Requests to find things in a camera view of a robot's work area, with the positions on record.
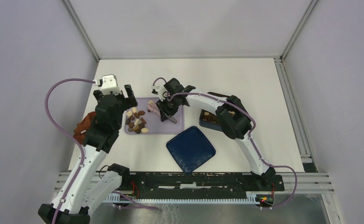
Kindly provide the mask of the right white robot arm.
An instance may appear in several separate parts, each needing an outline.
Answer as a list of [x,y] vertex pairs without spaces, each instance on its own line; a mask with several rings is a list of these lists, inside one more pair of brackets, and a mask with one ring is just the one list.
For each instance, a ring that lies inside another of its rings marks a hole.
[[197,107],[216,115],[222,132],[236,141],[244,153],[254,176],[254,186],[258,190],[266,190],[272,185],[276,171],[264,160],[252,135],[256,122],[238,97],[218,97],[191,85],[184,87],[175,78],[164,85],[152,84],[151,89],[159,98],[156,105],[161,121],[170,119],[181,106]]

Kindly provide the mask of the pink tongs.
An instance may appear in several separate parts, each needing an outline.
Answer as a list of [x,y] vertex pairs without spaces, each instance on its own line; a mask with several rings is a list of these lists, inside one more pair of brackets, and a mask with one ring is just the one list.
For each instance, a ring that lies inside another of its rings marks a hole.
[[172,122],[174,124],[177,123],[177,120],[174,117],[168,116],[168,115],[162,115],[155,103],[149,103],[147,105],[147,109],[148,109],[149,112],[153,112],[156,115],[158,115],[160,117],[161,122],[164,122],[165,120],[168,120],[168,121],[170,121],[170,122]]

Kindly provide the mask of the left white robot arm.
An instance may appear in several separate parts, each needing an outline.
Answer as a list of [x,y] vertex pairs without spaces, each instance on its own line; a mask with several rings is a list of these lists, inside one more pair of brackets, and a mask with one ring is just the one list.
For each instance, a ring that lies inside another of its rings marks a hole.
[[104,180],[92,188],[89,184],[98,167],[110,152],[123,126],[124,112],[137,106],[131,85],[124,86],[127,96],[117,86],[94,91],[97,100],[95,117],[86,131],[81,155],[67,181],[50,204],[42,204],[38,215],[47,224],[88,224],[91,216],[115,189],[130,186],[127,167],[112,164]]

